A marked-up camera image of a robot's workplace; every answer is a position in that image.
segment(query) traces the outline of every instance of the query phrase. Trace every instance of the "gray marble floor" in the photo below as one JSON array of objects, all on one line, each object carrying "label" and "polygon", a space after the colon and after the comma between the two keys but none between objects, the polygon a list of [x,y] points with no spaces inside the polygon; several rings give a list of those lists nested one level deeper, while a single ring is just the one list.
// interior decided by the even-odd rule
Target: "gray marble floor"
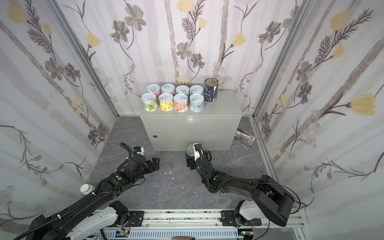
[{"label": "gray marble floor", "polygon": [[[246,117],[241,119],[239,127],[253,132]],[[119,142],[124,142],[130,147],[144,147],[147,159],[160,159],[160,169],[145,175],[145,183],[114,199],[129,209],[226,209],[235,208],[242,199],[247,200],[237,194],[208,192],[199,174],[186,166],[185,152],[154,152],[147,134],[142,133],[145,128],[140,117],[118,117],[89,183],[95,185],[125,160],[127,151],[119,146]],[[248,148],[234,140],[230,151],[212,151],[212,157],[214,168],[232,176],[259,178],[266,174],[256,143]]]}]

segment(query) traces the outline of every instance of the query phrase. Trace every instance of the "dark blue can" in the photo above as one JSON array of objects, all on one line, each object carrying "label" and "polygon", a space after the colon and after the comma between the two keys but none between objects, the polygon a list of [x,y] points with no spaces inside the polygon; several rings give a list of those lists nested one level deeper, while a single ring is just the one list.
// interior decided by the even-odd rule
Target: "dark blue can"
[{"label": "dark blue can", "polygon": [[204,85],[204,100],[207,102],[216,101],[218,80],[216,78],[207,78]]}]

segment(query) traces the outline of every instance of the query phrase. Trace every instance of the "robotic arm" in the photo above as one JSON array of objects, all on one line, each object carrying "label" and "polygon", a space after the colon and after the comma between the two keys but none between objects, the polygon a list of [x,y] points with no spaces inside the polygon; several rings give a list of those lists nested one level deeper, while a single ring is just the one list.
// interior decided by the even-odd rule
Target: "robotic arm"
[{"label": "robotic arm", "polygon": [[195,144],[194,149],[194,157],[185,154],[187,167],[191,170],[197,169],[209,192],[222,190],[251,197],[271,222],[286,226],[295,200],[287,190],[267,175],[262,175],[259,179],[245,179],[220,172],[212,166],[212,155],[209,151],[202,150],[201,144]]},{"label": "robotic arm", "polygon": [[[133,187],[134,183],[144,178],[145,174],[159,169],[160,160],[158,158],[146,160],[143,155],[140,155],[143,152],[141,147],[134,147],[132,150],[124,143],[120,143],[120,146],[128,151],[129,157],[116,169],[116,172],[99,181],[91,193],[64,210],[47,218],[43,215],[38,216],[32,221],[30,229],[14,240],[20,240],[25,236],[27,236],[27,240],[73,240],[81,237],[76,235],[79,231],[79,224],[83,228],[92,226],[92,231],[94,231],[96,227],[92,222],[94,217],[90,215],[96,209]],[[101,229],[115,222],[123,225],[129,220],[129,213],[122,203],[116,201],[97,217],[105,219],[105,221],[98,220],[98,224],[101,225],[97,225],[97,227]]]}]

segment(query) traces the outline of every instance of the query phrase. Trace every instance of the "green can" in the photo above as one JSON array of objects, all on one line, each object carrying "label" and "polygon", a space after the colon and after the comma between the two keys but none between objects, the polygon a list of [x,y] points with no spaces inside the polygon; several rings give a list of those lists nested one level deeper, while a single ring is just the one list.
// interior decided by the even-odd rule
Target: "green can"
[{"label": "green can", "polygon": [[152,112],[157,109],[157,100],[154,93],[146,93],[141,97],[143,101],[144,109],[148,112]]}]

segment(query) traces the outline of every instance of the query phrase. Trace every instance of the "white bottle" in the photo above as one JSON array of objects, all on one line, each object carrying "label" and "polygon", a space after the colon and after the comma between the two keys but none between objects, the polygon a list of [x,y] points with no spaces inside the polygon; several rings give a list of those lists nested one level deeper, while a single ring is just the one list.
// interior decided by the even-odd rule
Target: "white bottle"
[{"label": "white bottle", "polygon": [[94,186],[90,185],[90,184],[83,184],[81,187],[80,187],[80,192],[84,195],[88,195],[90,194],[93,190],[95,189]]}]

